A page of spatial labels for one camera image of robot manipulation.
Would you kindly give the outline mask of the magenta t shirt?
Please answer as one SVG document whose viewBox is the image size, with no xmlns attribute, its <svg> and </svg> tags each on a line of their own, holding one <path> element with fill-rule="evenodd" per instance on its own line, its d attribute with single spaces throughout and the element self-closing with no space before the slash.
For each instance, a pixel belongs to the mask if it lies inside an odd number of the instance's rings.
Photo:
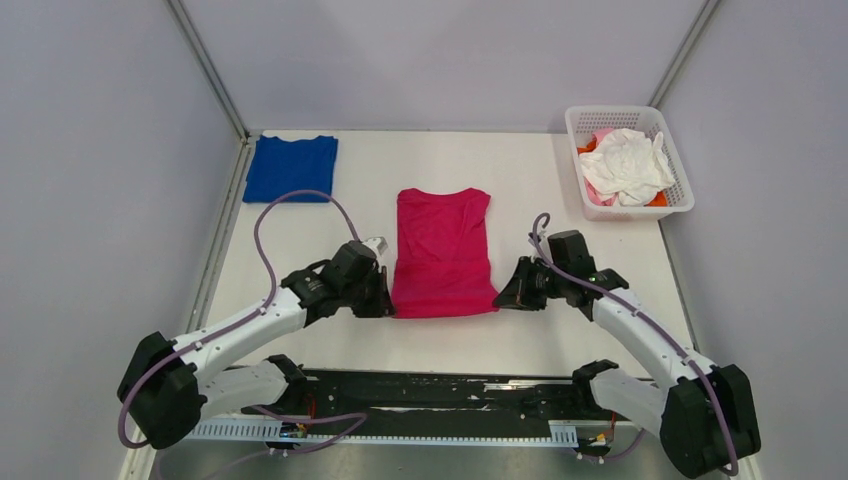
<svg viewBox="0 0 848 480">
<path fill-rule="evenodd" d="M 496 312 L 486 214 L 491 196 L 476 188 L 451 194 L 398 193 L 397 260 L 391 299 L 400 319 Z"/>
</svg>

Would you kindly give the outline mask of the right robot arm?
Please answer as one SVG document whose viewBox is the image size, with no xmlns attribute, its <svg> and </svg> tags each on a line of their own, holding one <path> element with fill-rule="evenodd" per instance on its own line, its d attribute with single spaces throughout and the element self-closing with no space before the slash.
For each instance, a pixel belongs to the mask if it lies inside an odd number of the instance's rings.
<svg viewBox="0 0 848 480">
<path fill-rule="evenodd" d="M 713 471 L 731 475 L 741 459 L 760 452 L 751 383 L 737 365 L 720 366 L 679 343 L 622 276 L 597 268 L 579 231 L 547 237 L 546 248 L 540 246 L 542 234 L 528 237 L 536 254 L 519 258 L 494 306 L 542 311 L 549 301 L 563 299 L 618 340 L 650 376 L 639 380 L 610 360 L 584 365 L 572 374 L 577 413 L 623 415 L 657 438 L 672 465 L 690 479 Z"/>
</svg>

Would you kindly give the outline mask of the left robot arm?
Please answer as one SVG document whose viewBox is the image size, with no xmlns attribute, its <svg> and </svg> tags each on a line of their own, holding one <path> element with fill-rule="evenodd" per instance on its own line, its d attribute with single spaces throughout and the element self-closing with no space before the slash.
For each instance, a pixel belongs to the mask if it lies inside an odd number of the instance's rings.
<svg viewBox="0 0 848 480">
<path fill-rule="evenodd" d="M 284 355 L 252 366 L 236 361 L 269 342 L 348 308 L 358 318 L 394 315 L 387 286 L 382 237 L 343 244 L 329 260 L 297 270 L 270 295 L 239 314 L 168 340 L 154 332 L 142 339 L 119 384 L 119 422 L 132 419 L 142 432 L 129 448 L 168 448 L 200 422 L 246 407 L 274 405 L 298 411 L 306 400 L 305 377 Z"/>
</svg>

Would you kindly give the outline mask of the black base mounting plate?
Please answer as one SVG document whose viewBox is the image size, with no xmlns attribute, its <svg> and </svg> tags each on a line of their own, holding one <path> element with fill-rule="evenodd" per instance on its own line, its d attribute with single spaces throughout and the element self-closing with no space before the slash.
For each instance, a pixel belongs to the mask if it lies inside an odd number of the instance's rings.
<svg viewBox="0 0 848 480">
<path fill-rule="evenodd" d="M 550 422 L 608 429 L 623 415 L 590 403 L 569 377 L 307 369 L 268 410 L 327 418 L 364 413 L 358 436 L 544 438 Z"/>
</svg>

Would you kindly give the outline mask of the crumpled white t shirt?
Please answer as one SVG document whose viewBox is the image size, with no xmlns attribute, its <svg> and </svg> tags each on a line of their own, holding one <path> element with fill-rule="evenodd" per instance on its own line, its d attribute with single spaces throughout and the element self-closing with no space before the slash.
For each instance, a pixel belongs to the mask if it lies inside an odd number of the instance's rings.
<svg viewBox="0 0 848 480">
<path fill-rule="evenodd" d="M 618 194 L 621 206 L 646 206 L 673 183 L 662 135 L 649 139 L 627 128 L 612 129 L 591 153 L 578 154 L 580 169 L 600 194 Z"/>
</svg>

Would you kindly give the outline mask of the folded blue t shirt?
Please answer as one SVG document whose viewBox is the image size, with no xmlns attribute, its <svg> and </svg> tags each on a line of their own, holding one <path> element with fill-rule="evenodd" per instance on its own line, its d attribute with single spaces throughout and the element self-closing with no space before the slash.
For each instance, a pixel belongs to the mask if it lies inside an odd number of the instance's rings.
<svg viewBox="0 0 848 480">
<path fill-rule="evenodd" d="M 298 190 L 331 196 L 338 147 L 338 139 L 332 136 L 294 141 L 260 137 L 242 201 L 267 204 Z"/>
</svg>

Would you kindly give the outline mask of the white plastic laundry basket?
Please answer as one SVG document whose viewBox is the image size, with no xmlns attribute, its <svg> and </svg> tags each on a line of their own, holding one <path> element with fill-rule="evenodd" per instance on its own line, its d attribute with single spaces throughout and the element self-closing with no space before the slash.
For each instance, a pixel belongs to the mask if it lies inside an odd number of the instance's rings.
<svg viewBox="0 0 848 480">
<path fill-rule="evenodd" d="M 695 205 L 682 161 L 662 113 L 649 106 L 637 105 L 585 105 L 565 110 L 564 120 L 570 135 L 569 153 L 575 171 L 576 186 L 584 217 L 589 221 L 658 221 L 673 213 L 683 213 Z M 592 140 L 592 134 L 604 128 L 631 130 L 644 133 L 653 140 L 662 135 L 662 150 L 668 157 L 674 183 L 663 191 L 665 206 L 600 206 L 594 204 L 585 186 L 580 169 L 578 149 Z"/>
</svg>

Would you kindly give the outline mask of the aluminium frame rail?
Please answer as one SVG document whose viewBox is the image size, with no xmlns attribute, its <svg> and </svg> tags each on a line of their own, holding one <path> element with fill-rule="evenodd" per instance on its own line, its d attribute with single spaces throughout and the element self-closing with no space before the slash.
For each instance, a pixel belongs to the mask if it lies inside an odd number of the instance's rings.
<svg viewBox="0 0 848 480">
<path fill-rule="evenodd" d="M 221 107 L 230 127 L 241 143 L 247 143 L 250 139 L 250 130 L 246 126 L 230 92 L 225 86 L 187 5 L 182 0 L 165 0 L 164 4 L 168 7 L 178 30 L 200 67 L 203 77 L 218 105 Z"/>
</svg>

